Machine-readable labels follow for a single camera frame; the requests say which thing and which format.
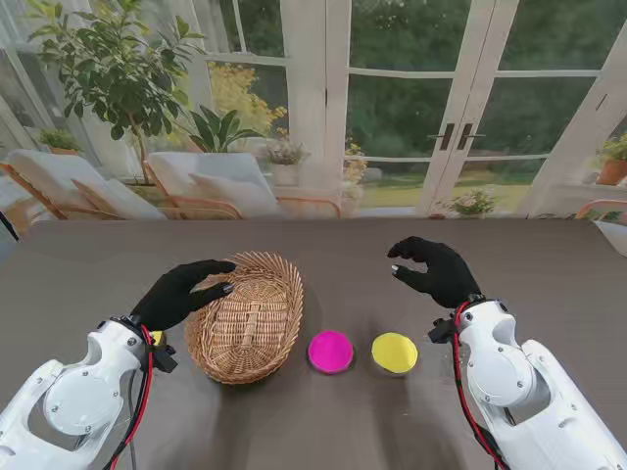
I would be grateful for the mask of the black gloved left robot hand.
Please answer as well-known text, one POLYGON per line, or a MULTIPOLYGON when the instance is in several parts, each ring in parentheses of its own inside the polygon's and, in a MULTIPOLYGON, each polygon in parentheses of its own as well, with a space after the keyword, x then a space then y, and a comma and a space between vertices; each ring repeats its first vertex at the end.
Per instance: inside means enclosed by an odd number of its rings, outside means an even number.
POLYGON ((228 282, 194 291, 210 275, 227 274, 236 265, 226 260, 206 259, 181 264, 162 275, 132 310, 129 319, 149 331, 165 331, 183 322, 187 316, 213 301, 228 296, 233 286, 228 282))

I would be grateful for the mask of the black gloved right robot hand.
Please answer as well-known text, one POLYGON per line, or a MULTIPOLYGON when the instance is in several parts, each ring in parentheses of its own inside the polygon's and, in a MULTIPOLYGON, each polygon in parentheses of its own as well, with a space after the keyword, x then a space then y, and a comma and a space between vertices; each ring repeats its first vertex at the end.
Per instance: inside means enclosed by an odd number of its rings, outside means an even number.
POLYGON ((464 259, 446 244, 410 236, 396 243, 387 257, 424 263, 425 272, 394 264, 393 276, 416 292, 429 295, 439 306, 458 308, 485 299, 464 259))

